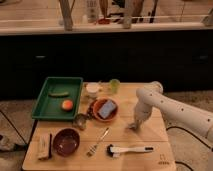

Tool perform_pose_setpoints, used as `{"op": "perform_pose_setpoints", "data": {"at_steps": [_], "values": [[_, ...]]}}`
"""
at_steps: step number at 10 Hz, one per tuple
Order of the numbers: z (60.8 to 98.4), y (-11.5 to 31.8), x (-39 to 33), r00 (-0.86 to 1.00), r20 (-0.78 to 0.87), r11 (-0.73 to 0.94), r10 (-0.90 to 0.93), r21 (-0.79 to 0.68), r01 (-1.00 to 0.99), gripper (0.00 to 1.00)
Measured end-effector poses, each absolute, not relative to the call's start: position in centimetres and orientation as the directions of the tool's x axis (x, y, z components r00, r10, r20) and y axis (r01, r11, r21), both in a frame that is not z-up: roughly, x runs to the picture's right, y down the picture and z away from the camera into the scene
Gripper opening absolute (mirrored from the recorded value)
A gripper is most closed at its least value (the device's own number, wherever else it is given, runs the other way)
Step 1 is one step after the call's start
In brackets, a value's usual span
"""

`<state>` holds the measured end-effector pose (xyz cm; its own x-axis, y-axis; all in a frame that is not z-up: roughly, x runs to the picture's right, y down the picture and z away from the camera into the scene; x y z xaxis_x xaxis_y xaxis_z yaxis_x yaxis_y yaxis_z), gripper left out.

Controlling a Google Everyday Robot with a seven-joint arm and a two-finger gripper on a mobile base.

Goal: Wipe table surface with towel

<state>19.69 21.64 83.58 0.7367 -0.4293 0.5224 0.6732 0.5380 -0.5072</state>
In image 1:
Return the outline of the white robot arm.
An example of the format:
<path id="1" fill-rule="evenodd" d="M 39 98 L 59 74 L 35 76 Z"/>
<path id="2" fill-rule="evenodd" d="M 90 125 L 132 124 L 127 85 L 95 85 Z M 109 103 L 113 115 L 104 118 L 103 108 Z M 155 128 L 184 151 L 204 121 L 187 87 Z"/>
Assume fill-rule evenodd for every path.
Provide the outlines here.
<path id="1" fill-rule="evenodd" d="M 134 122 L 129 125 L 130 129 L 138 130 L 151 117 L 152 108 L 155 107 L 213 142 L 213 112 L 164 96 L 163 86 L 157 81 L 137 88 L 136 97 L 138 101 L 134 107 Z"/>

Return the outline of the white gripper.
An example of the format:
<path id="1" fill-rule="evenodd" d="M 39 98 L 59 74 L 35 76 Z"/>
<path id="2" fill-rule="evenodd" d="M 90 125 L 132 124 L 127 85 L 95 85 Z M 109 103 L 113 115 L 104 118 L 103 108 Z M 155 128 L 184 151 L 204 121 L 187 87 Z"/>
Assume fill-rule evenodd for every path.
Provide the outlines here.
<path id="1" fill-rule="evenodd" d="M 138 102 L 134 108 L 134 123 L 129 124 L 128 129 L 138 131 L 139 126 L 150 118 L 151 113 L 150 105 Z"/>

